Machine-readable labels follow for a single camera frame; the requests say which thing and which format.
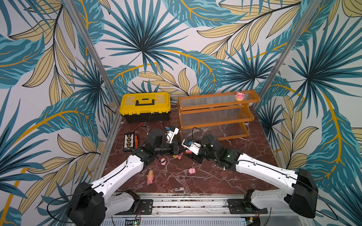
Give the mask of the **pink yellow figure toy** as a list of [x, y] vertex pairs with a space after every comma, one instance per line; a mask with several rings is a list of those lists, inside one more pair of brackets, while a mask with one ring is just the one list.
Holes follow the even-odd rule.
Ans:
[[173, 158], [180, 160], [180, 159], [182, 158], [182, 156], [183, 156], [183, 153], [181, 153], [181, 154], [179, 154], [179, 155], [174, 155]]

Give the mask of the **pink round pig figure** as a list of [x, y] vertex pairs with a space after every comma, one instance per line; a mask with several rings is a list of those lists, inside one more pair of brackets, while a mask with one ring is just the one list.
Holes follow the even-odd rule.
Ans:
[[245, 94], [242, 91], [238, 91], [235, 94], [235, 100], [236, 101], [243, 101]]

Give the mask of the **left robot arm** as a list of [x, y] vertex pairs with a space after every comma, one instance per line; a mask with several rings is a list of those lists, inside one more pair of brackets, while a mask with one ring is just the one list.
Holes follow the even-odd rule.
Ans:
[[107, 175], [93, 182], [80, 183], [70, 200], [67, 216], [77, 226], [99, 226], [118, 213], [135, 214], [140, 207], [140, 197], [127, 190], [115, 195], [116, 190], [149, 166], [157, 155], [179, 155], [179, 144], [173, 138], [176, 127], [164, 131], [153, 129], [143, 145]]

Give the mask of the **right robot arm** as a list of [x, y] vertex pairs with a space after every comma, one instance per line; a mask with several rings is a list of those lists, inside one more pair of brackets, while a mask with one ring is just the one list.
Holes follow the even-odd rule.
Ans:
[[200, 141], [184, 139], [182, 145], [190, 151], [187, 156], [198, 164], [213, 160], [224, 170], [247, 174], [277, 187], [275, 191], [248, 192], [247, 202], [252, 206], [258, 209], [289, 207], [300, 216], [315, 218], [318, 188], [306, 169], [283, 169], [259, 161], [242, 151], [223, 147], [210, 134]]

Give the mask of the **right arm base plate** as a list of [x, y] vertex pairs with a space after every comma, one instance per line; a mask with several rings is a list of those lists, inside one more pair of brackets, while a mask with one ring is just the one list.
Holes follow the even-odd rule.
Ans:
[[229, 209], [230, 214], [267, 214], [268, 209], [258, 209], [251, 202], [244, 201], [243, 199], [228, 199], [226, 207]]

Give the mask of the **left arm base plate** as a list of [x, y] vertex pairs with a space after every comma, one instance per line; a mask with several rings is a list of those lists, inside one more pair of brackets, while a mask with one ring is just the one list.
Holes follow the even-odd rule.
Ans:
[[123, 213], [123, 215], [151, 215], [153, 211], [153, 202], [152, 199], [141, 199], [136, 201], [129, 211]]

